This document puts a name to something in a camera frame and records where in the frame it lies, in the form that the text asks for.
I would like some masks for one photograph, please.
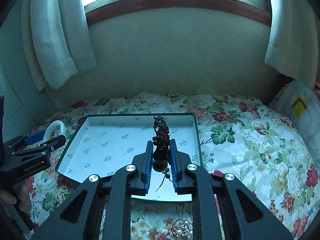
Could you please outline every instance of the black handle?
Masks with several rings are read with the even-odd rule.
[[[128,181],[138,174],[138,168],[134,165],[127,167],[128,169],[123,167],[113,175],[103,240],[130,239],[131,195],[128,192]]]
[[[195,164],[185,167],[186,174],[196,181],[192,194],[193,239],[221,240],[216,202],[208,172]]]
[[[217,192],[225,239],[292,240],[289,230],[252,192],[231,173],[221,178],[223,194]]]
[[[32,240],[98,239],[105,197],[99,194],[101,179],[89,176],[35,231]]]
[[[15,207],[18,215],[21,217],[23,222],[26,224],[26,226],[31,231],[33,229],[31,218],[29,217],[29,214],[27,214],[27,213],[25,213],[25,212],[20,210],[20,208],[19,208],[20,200],[18,199],[17,194],[16,194],[13,186],[5,186],[4,189],[6,191],[8,191],[11,195],[13,195],[17,199],[17,202],[15,204],[13,204],[13,206]]]

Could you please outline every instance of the floral bedspread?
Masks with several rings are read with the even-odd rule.
[[[318,174],[291,121],[256,98],[141,93],[77,102],[57,112],[33,132],[61,120],[67,128],[68,142],[88,114],[182,112],[196,116],[204,168],[215,175],[235,174],[298,239],[320,208]],[[62,151],[63,147],[52,153],[50,168],[28,179],[34,230],[77,186],[54,171]],[[182,218],[191,218],[191,211],[191,203],[133,199],[131,239],[174,239],[169,227]]]

